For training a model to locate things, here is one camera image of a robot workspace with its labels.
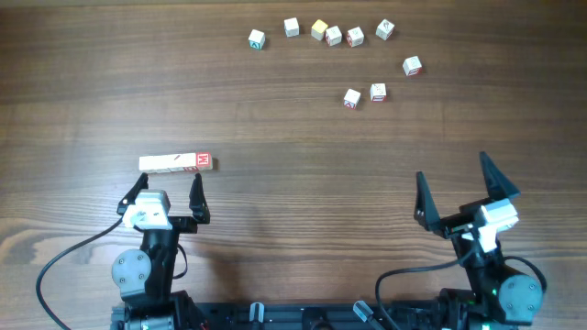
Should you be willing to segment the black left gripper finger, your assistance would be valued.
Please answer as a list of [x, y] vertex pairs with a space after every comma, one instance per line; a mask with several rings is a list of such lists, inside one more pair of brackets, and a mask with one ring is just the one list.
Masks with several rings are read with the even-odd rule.
[[116, 213], [118, 215], [123, 215], [127, 208], [134, 204], [138, 194], [143, 189], [148, 189], [149, 184], [149, 175], [146, 172], [143, 172], [139, 177], [134, 186], [127, 192], [127, 194], [120, 200], [117, 205]]
[[194, 175], [189, 193], [189, 208], [198, 224], [207, 225], [210, 223], [210, 210], [205, 199], [203, 178], [199, 172]]

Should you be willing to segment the green soccer ball block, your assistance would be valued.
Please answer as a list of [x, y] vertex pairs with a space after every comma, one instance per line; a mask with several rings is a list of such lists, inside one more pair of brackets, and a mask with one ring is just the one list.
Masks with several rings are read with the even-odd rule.
[[157, 162], [152, 156], [143, 156], [138, 159], [138, 169], [141, 172], [152, 173], [157, 169]]

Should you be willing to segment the letter B wooden block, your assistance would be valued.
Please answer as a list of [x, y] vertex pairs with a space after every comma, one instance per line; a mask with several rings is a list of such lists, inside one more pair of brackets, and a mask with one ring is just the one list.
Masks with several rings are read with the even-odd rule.
[[183, 154], [171, 155], [167, 164], [169, 172], [183, 171]]

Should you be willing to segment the blue top spiral block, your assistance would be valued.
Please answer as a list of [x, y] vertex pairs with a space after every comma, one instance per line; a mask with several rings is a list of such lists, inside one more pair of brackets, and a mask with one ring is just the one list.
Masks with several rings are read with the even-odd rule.
[[184, 171], [198, 171], [195, 153], [184, 153], [179, 158]]

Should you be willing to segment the red top wooden block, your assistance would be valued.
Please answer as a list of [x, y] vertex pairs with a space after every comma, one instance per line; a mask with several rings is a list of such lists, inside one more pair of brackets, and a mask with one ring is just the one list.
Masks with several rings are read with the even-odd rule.
[[195, 153], [196, 168], [199, 171], [209, 171], [214, 167], [214, 160], [210, 152]]

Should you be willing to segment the red letter A block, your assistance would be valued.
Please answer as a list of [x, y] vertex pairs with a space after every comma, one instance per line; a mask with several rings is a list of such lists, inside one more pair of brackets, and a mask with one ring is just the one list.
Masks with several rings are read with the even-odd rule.
[[344, 98], [343, 105], [350, 109], [356, 109], [360, 100], [360, 92], [348, 89]]

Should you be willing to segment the red letter M block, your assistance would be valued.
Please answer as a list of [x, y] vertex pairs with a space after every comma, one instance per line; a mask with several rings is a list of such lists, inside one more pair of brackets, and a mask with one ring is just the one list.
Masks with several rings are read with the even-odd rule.
[[168, 155], [152, 157], [152, 171], [157, 173], [170, 172], [170, 157]]

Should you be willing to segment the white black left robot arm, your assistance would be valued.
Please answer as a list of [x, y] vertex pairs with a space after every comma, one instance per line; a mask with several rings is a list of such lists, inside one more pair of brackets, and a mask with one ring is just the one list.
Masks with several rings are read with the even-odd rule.
[[164, 190], [151, 190], [149, 175], [142, 173], [121, 199], [116, 212], [127, 228], [142, 235], [140, 247], [116, 257], [112, 279], [119, 288], [121, 306], [112, 309], [112, 330], [195, 329], [209, 327], [203, 312], [186, 291], [172, 291], [172, 282], [187, 271], [176, 274], [175, 261], [184, 254], [181, 234], [195, 234], [199, 225], [210, 223], [202, 176], [194, 175], [186, 216], [170, 216], [171, 203]]

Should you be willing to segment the red letter Y block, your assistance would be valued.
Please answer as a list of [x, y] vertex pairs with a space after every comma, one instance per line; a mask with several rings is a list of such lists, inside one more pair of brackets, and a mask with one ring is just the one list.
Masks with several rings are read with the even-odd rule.
[[416, 75], [421, 72], [423, 65], [417, 56], [404, 60], [403, 69], [406, 76]]

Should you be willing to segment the green letter A block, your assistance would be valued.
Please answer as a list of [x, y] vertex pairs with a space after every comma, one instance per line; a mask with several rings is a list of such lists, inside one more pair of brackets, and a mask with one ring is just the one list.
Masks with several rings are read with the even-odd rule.
[[266, 37], [265, 37], [265, 33], [257, 30], [257, 29], [252, 29], [250, 34], [249, 34], [249, 46], [254, 49], [254, 50], [262, 50], [264, 43], [265, 43]]

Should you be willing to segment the red number 6 block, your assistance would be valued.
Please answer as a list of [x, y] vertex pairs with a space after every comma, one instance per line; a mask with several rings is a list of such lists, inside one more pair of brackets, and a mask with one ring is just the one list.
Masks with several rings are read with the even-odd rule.
[[376, 28], [376, 36], [382, 40], [387, 40], [394, 31], [395, 24], [388, 19], [383, 19], [382, 22]]

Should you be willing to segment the red drawing wooden block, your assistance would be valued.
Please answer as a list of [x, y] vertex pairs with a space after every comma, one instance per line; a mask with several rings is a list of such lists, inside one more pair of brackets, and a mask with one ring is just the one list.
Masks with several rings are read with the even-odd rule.
[[347, 42], [354, 48], [361, 45], [364, 41], [364, 34], [360, 27], [354, 27], [347, 32]]

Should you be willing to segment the apple picture wooden block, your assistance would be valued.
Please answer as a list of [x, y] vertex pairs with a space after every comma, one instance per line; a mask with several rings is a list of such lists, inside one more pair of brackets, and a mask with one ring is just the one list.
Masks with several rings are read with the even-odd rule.
[[329, 27], [325, 31], [325, 38], [329, 47], [336, 46], [342, 41], [342, 33], [338, 26]]

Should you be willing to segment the yellow top wooden block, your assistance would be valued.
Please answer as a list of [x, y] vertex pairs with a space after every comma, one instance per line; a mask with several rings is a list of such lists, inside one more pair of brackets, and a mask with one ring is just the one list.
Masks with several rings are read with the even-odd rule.
[[316, 40], [323, 40], [328, 29], [328, 24], [318, 19], [311, 27], [311, 36]]

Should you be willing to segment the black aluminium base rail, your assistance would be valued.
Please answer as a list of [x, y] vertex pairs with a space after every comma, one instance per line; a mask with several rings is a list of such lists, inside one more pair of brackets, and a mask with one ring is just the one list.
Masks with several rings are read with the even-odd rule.
[[[394, 303], [386, 312], [401, 329], [511, 330], [478, 313], [468, 305], [457, 308], [439, 301]], [[355, 304], [263, 304], [190, 303], [182, 312], [171, 307], [163, 311], [140, 312], [115, 307], [112, 329], [390, 329], [392, 325], [376, 305]]]

